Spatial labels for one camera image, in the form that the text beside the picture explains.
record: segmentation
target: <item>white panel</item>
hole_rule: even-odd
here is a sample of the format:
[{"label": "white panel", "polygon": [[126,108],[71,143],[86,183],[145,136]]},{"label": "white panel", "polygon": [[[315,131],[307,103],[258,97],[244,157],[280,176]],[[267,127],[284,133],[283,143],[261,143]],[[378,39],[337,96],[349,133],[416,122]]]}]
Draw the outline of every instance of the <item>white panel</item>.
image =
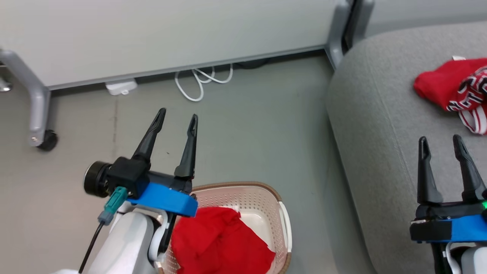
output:
[{"label": "white panel", "polygon": [[339,0],[1,0],[0,46],[47,86],[324,45]]},{"label": "white panel", "polygon": [[366,37],[404,28],[487,20],[487,0],[375,0]]}]

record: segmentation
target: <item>coiled white cord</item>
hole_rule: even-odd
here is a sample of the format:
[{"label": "coiled white cord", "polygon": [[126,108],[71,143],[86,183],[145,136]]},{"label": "coiled white cord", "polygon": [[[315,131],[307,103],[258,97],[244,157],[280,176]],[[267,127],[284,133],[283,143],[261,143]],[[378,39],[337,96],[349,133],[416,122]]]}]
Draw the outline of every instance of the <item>coiled white cord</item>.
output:
[{"label": "coiled white cord", "polygon": [[[174,81],[176,82],[176,85],[178,86],[179,91],[186,97],[186,99],[193,101],[193,102],[199,102],[201,99],[203,99],[203,96],[205,94],[203,90],[203,84],[208,84],[210,82],[217,82],[219,84],[226,84],[232,80],[233,76],[233,64],[230,64],[230,73],[228,74],[228,77],[225,80],[218,80],[215,78],[215,67],[211,67],[211,75],[206,74],[205,72],[201,71],[200,69],[192,69],[191,72],[194,75],[194,78],[196,79],[196,82],[198,83],[198,86],[200,87],[200,96],[198,98],[191,98],[189,97],[186,92],[184,92],[183,88],[179,84],[179,71],[174,74]],[[198,73],[202,74],[203,76],[206,77],[206,80],[201,80],[200,77],[198,76]]]}]

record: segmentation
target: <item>gray fabric ottoman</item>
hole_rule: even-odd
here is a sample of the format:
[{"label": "gray fabric ottoman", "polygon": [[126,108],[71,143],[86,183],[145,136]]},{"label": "gray fabric ottoman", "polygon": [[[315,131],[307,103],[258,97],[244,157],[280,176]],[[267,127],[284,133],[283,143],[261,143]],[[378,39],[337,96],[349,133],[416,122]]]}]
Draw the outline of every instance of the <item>gray fabric ottoman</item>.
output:
[{"label": "gray fabric ottoman", "polygon": [[327,109],[365,243],[379,274],[434,273],[430,246],[410,240],[417,207],[418,139],[426,136],[436,185],[461,200],[452,136],[460,134],[487,180],[487,136],[420,98],[412,84],[452,55],[487,57],[487,22],[401,30],[364,40],[338,67]]}]

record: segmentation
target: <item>teal connector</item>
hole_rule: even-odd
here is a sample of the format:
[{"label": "teal connector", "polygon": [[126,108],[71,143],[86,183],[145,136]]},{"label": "teal connector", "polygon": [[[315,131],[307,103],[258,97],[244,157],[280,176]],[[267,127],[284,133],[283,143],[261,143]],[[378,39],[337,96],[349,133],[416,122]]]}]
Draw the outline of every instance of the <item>teal connector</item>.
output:
[{"label": "teal connector", "polygon": [[98,222],[103,222],[104,225],[109,225],[118,208],[127,200],[128,196],[129,194],[126,188],[121,186],[115,188],[115,191],[104,206],[105,210],[98,216]]}]

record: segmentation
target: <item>gray metal leg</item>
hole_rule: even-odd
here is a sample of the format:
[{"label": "gray metal leg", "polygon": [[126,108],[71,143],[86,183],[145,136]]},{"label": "gray metal leg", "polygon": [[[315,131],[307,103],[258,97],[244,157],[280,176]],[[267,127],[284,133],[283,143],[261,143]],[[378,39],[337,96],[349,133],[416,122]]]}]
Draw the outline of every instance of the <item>gray metal leg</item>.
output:
[{"label": "gray metal leg", "polygon": [[12,84],[7,82],[3,77],[0,76],[0,92],[7,92],[12,90]]},{"label": "gray metal leg", "polygon": [[337,68],[343,58],[341,39],[345,32],[351,6],[349,1],[343,0],[336,6],[335,13],[333,14],[332,26],[328,35],[328,44],[325,47],[325,52],[328,55],[333,69]]},{"label": "gray metal leg", "polygon": [[374,4],[375,0],[356,0],[350,16],[350,23],[345,30],[345,41],[349,48],[365,39],[365,32],[369,25]]},{"label": "gray metal leg", "polygon": [[29,91],[31,98],[29,144],[37,147],[44,141],[51,91],[15,52],[0,50],[0,61]]}]

